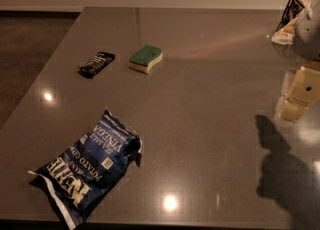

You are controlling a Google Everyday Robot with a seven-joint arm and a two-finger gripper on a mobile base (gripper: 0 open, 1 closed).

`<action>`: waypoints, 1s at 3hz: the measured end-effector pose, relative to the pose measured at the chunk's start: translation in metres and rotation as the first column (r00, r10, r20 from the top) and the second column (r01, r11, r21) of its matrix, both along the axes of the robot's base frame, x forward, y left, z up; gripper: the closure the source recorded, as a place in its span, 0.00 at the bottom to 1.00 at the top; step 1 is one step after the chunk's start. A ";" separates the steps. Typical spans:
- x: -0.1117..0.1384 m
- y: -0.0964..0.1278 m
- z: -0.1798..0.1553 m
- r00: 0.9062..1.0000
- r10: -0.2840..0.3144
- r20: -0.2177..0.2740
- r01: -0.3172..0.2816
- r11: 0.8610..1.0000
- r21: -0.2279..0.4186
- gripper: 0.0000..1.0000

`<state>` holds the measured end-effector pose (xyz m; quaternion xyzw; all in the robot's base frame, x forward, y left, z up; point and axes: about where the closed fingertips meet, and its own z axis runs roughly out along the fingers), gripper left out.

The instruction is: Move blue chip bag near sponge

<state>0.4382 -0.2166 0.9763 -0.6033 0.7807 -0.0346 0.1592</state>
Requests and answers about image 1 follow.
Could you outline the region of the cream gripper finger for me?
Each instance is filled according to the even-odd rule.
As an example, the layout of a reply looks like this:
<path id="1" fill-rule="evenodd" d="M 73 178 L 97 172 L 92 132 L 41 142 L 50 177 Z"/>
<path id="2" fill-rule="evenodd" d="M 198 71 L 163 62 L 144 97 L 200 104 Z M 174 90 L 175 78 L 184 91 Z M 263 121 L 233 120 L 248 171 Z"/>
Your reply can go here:
<path id="1" fill-rule="evenodd" d="M 289 69 L 283 79 L 276 115 L 286 121 L 298 121 L 320 98 L 320 63 L 311 62 Z"/>

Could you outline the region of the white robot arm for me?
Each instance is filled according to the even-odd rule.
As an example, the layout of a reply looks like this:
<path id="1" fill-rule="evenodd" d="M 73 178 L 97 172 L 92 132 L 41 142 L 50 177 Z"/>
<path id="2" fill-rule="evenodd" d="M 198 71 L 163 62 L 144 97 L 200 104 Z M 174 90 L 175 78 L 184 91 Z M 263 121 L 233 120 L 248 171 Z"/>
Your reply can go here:
<path id="1" fill-rule="evenodd" d="M 271 41 L 291 46 L 302 62 L 286 72 L 276 107 L 279 118 L 296 122 L 320 98 L 320 0 L 289 0 Z"/>

